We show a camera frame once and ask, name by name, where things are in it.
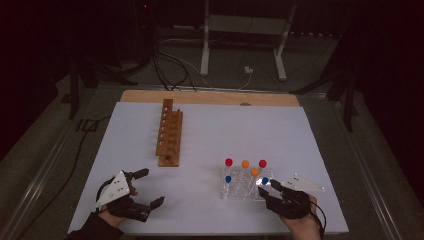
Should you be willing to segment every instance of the person's left hand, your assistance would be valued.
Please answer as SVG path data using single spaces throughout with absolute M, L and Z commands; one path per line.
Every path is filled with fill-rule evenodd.
M 133 187 L 132 185 L 130 185 L 129 187 L 130 187 L 130 195 L 137 196 L 138 194 L 137 189 Z M 105 220 L 107 223 L 109 223 L 109 225 L 111 225 L 112 227 L 118 228 L 119 225 L 126 220 L 126 218 L 124 217 L 117 217 L 117 216 L 111 215 L 109 211 L 105 208 L 106 208 L 106 205 L 102 206 L 98 216 L 102 218 L 103 220 Z

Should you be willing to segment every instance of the blue cap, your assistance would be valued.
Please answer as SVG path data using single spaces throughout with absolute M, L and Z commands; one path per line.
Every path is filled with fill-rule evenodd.
M 231 176 L 226 176 L 225 177 L 225 182 L 226 183 L 230 183 L 231 182 Z
M 269 182 L 267 177 L 262 178 L 262 185 L 266 185 Z

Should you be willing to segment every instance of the gray carpet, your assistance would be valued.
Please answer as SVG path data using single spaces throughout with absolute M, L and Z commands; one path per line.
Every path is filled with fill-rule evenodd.
M 239 62 L 246 61 L 254 67 L 251 84 L 247 90 L 285 92 L 302 87 L 316 80 L 326 60 L 331 54 L 327 48 L 328 39 L 290 39 L 285 55 L 287 71 L 292 72 L 286 83 L 275 79 L 275 69 L 266 53 L 246 52 L 245 50 L 216 50 L 211 54 L 210 74 L 205 79 L 214 88 L 237 89 Z M 200 50 L 193 46 L 164 48 L 169 53 L 200 66 Z M 172 64 L 161 67 L 172 79 L 181 77 L 181 72 Z M 194 85 L 205 87 L 202 80 L 192 74 Z M 84 90 L 81 111 L 75 121 L 68 120 L 69 105 L 60 103 L 64 93 L 68 92 L 68 79 L 58 83 L 59 96 L 55 99 L 33 126 L 26 132 L 6 158 L 0 163 L 0 228 L 4 230 L 7 221 L 16 213 L 18 203 L 42 163 L 49 159 L 52 149 L 57 153 L 58 161 L 52 166 L 52 174 L 39 192 L 38 201 L 24 215 L 22 225 L 26 226 L 46 203 L 55 195 L 66 180 L 78 152 L 83 132 L 76 132 L 80 118 L 100 119 L 110 116 L 114 104 L 128 87 L 108 81 L 104 77 L 97 90 Z M 152 88 L 159 82 L 152 69 L 145 69 L 133 81 L 139 82 L 134 88 Z M 336 194 L 339 197 L 349 233 L 327 235 L 325 239 L 422 239 L 424 236 L 424 211 L 415 198 L 411 188 L 399 169 L 378 126 L 368 112 L 360 93 L 356 94 L 355 107 L 358 116 L 353 117 L 353 133 L 348 133 L 341 123 L 340 103 L 328 102 L 322 98 L 326 86 L 314 93 L 299 96 L 301 105 L 311 123 L 319 149 L 325 161 Z M 87 134 L 81 147 L 78 164 L 73 177 L 49 208 L 26 231 L 22 239 L 63 239 L 73 217 L 79 196 L 83 190 L 91 165 L 97 154 L 108 120 L 100 123 L 97 131 Z M 63 144 L 57 144 L 68 133 Z M 282 236 L 240 236 L 207 237 L 206 239 L 281 239 Z M 205 237 L 142 237 L 142 239 L 205 239 Z

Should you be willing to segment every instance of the red cap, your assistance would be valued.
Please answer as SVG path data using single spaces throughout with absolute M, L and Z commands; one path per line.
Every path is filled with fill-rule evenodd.
M 231 158 L 225 159 L 225 166 L 231 167 L 231 165 L 233 165 L 233 159 Z
M 259 167 L 265 168 L 266 167 L 266 161 L 263 160 L 263 159 L 261 161 L 259 161 Z

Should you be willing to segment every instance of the brown wooden test tube rack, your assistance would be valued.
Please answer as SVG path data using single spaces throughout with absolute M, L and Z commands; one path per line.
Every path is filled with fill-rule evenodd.
M 160 117 L 156 156 L 159 167 L 178 167 L 180 164 L 180 142 L 183 112 L 172 111 L 172 99 L 164 99 Z

